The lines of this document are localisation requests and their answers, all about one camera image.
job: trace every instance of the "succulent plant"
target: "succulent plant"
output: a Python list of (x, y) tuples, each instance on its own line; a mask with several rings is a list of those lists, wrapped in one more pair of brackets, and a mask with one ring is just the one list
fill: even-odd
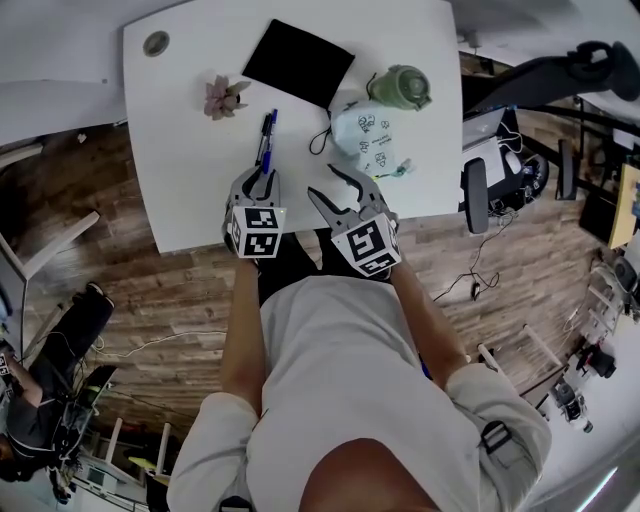
[(229, 77), (216, 76), (215, 83), (207, 83), (204, 115), (214, 121), (218, 121), (223, 117), (235, 117), (234, 110), (247, 106), (244, 103), (240, 103), (240, 93), (250, 85), (251, 82), (238, 82), (229, 87)]

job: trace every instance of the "black notebook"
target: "black notebook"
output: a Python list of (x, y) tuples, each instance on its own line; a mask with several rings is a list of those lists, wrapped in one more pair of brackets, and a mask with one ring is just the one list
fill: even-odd
[(273, 20), (242, 74), (327, 109), (354, 58), (335, 44)]

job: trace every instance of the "white t-shirt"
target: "white t-shirt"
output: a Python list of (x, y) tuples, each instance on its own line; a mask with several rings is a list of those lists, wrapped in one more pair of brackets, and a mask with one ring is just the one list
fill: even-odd
[(296, 511), (320, 460), (359, 438), (385, 445), (441, 510), (498, 510), (478, 430), (452, 399), (517, 428), (542, 466), (546, 422), (506, 378), (469, 365), (445, 393), (424, 376), (391, 285), (309, 277), (272, 296), (261, 314), (262, 418), (229, 394), (204, 400), (171, 476), (172, 512), (217, 511), (234, 494), (258, 512)]

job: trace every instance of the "pen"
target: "pen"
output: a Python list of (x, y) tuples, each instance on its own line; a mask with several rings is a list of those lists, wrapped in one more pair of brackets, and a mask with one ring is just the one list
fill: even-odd
[(269, 128), (271, 127), (271, 114), (264, 116), (264, 122), (262, 123), (262, 137), (260, 137), (260, 146), (258, 146), (258, 155), (256, 156), (256, 163), (254, 165), (262, 164), (262, 154), (267, 149), (267, 138), (269, 134)]
[(273, 134), (275, 132), (277, 119), (278, 119), (278, 109), (274, 108), (273, 113), (271, 114), (271, 130), (269, 132), (269, 136), (267, 137), (267, 149), (264, 152), (264, 157), (262, 158), (262, 170), (265, 174), (269, 174), (269, 165), (271, 164), (271, 153), (273, 152)]

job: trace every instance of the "dark clothing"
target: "dark clothing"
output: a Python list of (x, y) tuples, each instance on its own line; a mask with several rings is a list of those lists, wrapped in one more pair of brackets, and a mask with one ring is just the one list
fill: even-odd
[(47, 336), (29, 373), (42, 387), (42, 403), (34, 407), (20, 393), (9, 404), (7, 432), (16, 459), (24, 461), (20, 447), (51, 447), (53, 435), (64, 411), (64, 398), (73, 390), (73, 372), (106, 325), (112, 304), (93, 288), (73, 299), (73, 306)]
[(48, 448), (53, 435), (49, 425), (57, 423), (60, 413), (60, 404), (53, 399), (34, 407), (21, 396), (16, 396), (9, 404), (7, 431), (19, 443)]
[(275, 258), (258, 260), (258, 269), (260, 270), (258, 291), (261, 306), (274, 293), (309, 276), (345, 276), (389, 282), (387, 272), (365, 277), (349, 265), (349, 262), (344, 259), (331, 241), (331, 229), (316, 229), (315, 233), (322, 251), (322, 269), (320, 270), (302, 248), (295, 233), (282, 235), (278, 255)]

